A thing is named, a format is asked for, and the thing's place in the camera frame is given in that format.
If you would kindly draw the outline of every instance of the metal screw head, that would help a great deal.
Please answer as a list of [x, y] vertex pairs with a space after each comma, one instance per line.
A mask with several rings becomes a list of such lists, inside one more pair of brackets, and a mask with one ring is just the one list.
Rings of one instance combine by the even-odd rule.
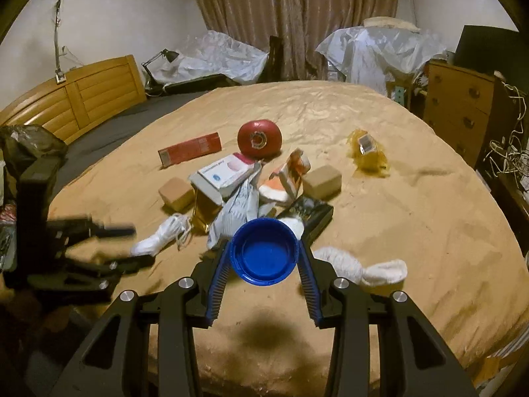
[[129, 302], [134, 298], [134, 292], [130, 289], [127, 289], [126, 291], [123, 291], [120, 294], [120, 300], [123, 302]]
[[190, 277], [183, 277], [178, 281], [178, 286], [180, 288], [191, 288], [195, 281], [193, 281]]
[[339, 289], [345, 289], [349, 286], [349, 281], [343, 277], [334, 280], [333, 285]]
[[403, 291], [395, 291], [393, 293], [393, 299], [396, 302], [404, 303], [406, 300], [408, 300], [408, 295]]

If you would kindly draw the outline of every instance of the drawer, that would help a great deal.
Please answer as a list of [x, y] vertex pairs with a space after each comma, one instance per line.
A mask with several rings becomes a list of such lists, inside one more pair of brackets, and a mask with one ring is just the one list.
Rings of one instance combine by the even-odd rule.
[[453, 125], [460, 133], [461, 138], [469, 144], [481, 146], [489, 116], [473, 107], [471, 104], [453, 101], [448, 98], [437, 98], [428, 94], [424, 111], [424, 120], [435, 123], [446, 121]]
[[428, 94], [449, 97], [472, 105], [490, 115], [493, 102], [494, 82], [450, 66], [430, 66]]
[[465, 131], [462, 131], [460, 127], [443, 118], [439, 118], [436, 110], [431, 110], [428, 114], [425, 112], [424, 120], [433, 128], [437, 136], [461, 155], [470, 167], [475, 168], [482, 142], [476, 143], [469, 139]]

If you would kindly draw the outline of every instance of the cork block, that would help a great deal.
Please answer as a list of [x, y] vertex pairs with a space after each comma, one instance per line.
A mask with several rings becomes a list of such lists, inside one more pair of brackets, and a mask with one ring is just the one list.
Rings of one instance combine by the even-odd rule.
[[182, 212], [195, 198], [191, 184], [180, 178], [169, 179], [158, 193], [163, 202], [175, 212]]
[[342, 189], [342, 173], [331, 165], [324, 165], [303, 176], [303, 194], [323, 200]]

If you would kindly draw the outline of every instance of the yellow plastic bag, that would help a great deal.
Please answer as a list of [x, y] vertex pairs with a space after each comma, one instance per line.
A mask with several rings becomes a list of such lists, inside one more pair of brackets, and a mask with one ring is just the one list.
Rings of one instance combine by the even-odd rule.
[[357, 167], [371, 176], [389, 176], [389, 164], [382, 146], [364, 129], [354, 130], [347, 138], [349, 156]]

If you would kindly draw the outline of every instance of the wooden headboard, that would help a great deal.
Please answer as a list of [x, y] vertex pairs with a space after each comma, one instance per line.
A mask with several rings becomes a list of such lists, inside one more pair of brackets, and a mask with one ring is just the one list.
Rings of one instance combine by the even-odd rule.
[[127, 55], [75, 68], [58, 85], [55, 78], [41, 83], [0, 111], [0, 125], [37, 124], [72, 143], [145, 100], [138, 66]]

